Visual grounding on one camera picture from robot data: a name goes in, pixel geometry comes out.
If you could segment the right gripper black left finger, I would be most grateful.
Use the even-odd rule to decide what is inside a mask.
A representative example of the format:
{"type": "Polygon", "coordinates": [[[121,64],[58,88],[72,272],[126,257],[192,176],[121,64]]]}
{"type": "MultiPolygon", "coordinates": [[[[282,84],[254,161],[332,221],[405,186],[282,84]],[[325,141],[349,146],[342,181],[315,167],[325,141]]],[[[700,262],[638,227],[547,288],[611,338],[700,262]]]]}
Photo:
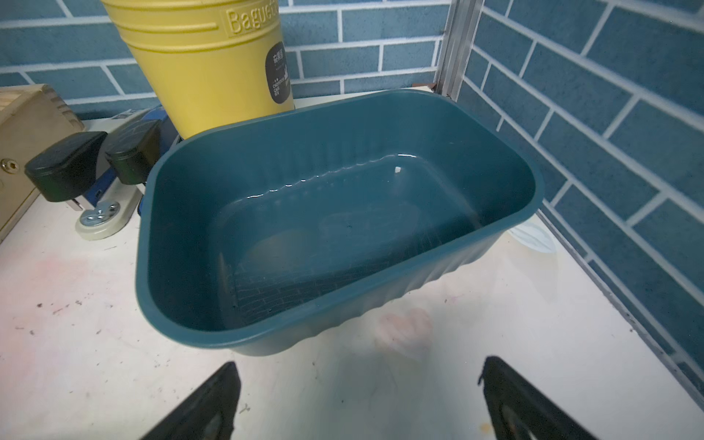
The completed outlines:
{"type": "Polygon", "coordinates": [[[223,439],[234,432],[241,380],[233,361],[222,365],[142,439],[223,439]]]}

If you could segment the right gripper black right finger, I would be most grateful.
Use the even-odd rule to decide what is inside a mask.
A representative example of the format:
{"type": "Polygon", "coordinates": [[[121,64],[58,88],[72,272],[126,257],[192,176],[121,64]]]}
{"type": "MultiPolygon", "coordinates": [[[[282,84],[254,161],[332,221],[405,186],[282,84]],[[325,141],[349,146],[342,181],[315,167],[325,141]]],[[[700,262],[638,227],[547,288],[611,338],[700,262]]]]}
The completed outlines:
{"type": "Polygon", "coordinates": [[[485,359],[478,384],[498,439],[596,439],[500,357],[485,359]]]}

